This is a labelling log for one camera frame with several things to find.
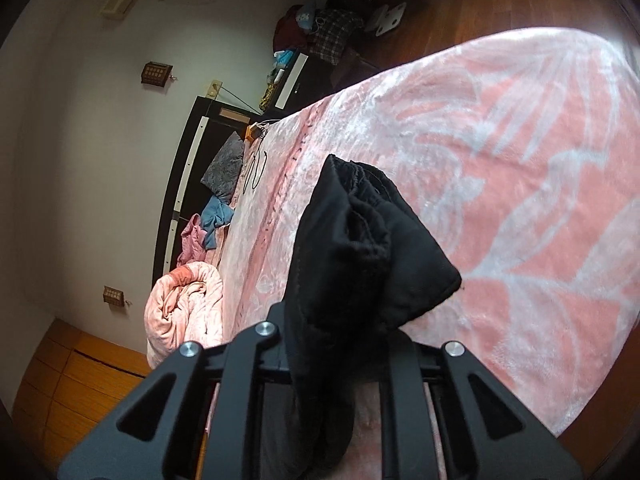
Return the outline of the black pants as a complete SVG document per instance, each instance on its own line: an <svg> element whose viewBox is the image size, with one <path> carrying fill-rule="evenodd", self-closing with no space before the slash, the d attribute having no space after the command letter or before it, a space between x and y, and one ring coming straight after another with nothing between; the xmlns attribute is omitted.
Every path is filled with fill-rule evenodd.
<svg viewBox="0 0 640 480"><path fill-rule="evenodd" d="M294 240L283 295L292 382L266 391L262 478L331 472L352 440L354 385L375 371L386 334L461 283L384 172L329 155Z"/></svg>

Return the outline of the blue crumpled cloth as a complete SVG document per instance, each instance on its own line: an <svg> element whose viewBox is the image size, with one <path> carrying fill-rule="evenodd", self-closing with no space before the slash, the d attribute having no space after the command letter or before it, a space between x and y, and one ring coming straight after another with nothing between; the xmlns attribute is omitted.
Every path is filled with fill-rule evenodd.
<svg viewBox="0 0 640 480"><path fill-rule="evenodd" d="M213 250L217 247L216 229L228 226L234 210L217 196L212 196L201 213L201 228L205 231L204 247Z"/></svg>

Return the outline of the grey pillow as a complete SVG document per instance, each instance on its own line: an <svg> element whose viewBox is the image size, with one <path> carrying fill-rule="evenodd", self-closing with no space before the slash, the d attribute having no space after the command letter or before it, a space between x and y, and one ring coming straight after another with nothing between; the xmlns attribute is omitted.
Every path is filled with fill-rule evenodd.
<svg viewBox="0 0 640 480"><path fill-rule="evenodd" d="M242 170L244 148L239 133L232 132L201 177L201 184L227 205L231 203Z"/></svg>

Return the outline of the pink crumpled garment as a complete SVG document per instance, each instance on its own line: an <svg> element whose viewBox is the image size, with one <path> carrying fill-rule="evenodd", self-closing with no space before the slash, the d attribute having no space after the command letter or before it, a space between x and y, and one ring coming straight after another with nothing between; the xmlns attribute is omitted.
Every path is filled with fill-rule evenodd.
<svg viewBox="0 0 640 480"><path fill-rule="evenodd" d="M195 261L204 261L206 231L201 225L201 216L194 214L180 234L181 252L177 258L177 266L184 266Z"/></svg>

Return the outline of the black bed headboard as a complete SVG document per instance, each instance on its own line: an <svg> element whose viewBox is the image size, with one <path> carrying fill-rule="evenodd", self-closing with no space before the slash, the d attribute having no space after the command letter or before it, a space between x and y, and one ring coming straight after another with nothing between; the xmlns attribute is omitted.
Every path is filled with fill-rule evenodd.
<svg viewBox="0 0 640 480"><path fill-rule="evenodd" d="M242 139L258 116L248 110L199 96L195 99L172 162L160 208L151 280L177 262L180 233L199 214L212 192L201 182L209 164L230 136Z"/></svg>

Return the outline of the cluttered bedside table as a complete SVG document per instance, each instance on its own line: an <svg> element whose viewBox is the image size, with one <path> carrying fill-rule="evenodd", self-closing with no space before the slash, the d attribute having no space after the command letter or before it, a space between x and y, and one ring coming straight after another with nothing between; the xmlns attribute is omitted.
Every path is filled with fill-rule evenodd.
<svg viewBox="0 0 640 480"><path fill-rule="evenodd" d="M277 76L274 89L260 108L265 115L286 116L329 96L333 92L333 66L320 58L295 51Z"/></svg>

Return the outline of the pink folded comforter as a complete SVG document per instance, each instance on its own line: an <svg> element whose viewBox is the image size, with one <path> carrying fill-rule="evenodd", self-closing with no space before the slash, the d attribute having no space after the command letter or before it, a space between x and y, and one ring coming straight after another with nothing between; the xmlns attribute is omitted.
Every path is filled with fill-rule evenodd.
<svg viewBox="0 0 640 480"><path fill-rule="evenodd" d="M146 359L154 370L184 342L204 348L222 343L224 285L218 270L192 261L163 275L144 308Z"/></svg>

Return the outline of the red cloth pile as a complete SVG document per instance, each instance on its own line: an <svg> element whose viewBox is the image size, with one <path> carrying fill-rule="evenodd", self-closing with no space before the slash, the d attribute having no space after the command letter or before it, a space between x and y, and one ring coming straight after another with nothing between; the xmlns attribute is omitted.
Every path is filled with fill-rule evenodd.
<svg viewBox="0 0 640 480"><path fill-rule="evenodd" d="M296 13L285 14L277 22L273 33L272 50L274 52L286 50L306 50L307 36L296 21Z"/></svg>

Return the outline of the pink floral bed blanket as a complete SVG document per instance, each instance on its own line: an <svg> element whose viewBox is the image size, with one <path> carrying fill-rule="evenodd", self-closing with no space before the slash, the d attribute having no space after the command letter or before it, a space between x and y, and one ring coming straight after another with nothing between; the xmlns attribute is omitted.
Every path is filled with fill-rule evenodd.
<svg viewBox="0 0 640 480"><path fill-rule="evenodd" d="M381 169L461 273L408 334L460 340L552 432L570 426L639 319L639 79L620 51L509 30L268 125L222 250L224 338L281 298L331 154Z"/></svg>

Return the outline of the white plastic stool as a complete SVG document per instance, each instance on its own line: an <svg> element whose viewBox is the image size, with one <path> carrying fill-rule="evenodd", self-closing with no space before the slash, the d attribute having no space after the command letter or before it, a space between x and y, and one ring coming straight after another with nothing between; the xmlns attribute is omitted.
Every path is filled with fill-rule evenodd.
<svg viewBox="0 0 640 480"><path fill-rule="evenodd" d="M383 36L395 29L401 22L407 9L407 3L399 3L391 8L387 4L376 10L364 28L365 32L373 32L375 36Z"/></svg>

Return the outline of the wooden wardrobe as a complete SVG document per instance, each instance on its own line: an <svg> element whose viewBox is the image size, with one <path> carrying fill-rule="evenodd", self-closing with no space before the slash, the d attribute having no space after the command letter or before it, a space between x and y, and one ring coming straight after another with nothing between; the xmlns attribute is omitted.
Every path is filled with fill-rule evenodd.
<svg viewBox="0 0 640 480"><path fill-rule="evenodd" d="M51 474L149 374L144 354L57 318L32 356L12 408L17 435Z"/></svg>

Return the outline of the brown wall switch box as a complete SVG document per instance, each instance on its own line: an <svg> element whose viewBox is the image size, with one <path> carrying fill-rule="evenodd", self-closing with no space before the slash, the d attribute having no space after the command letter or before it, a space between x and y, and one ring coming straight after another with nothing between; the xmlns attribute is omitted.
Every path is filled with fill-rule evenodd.
<svg viewBox="0 0 640 480"><path fill-rule="evenodd" d="M169 64L147 62L142 68L140 80L148 86L164 88L171 77L172 66Z"/></svg>

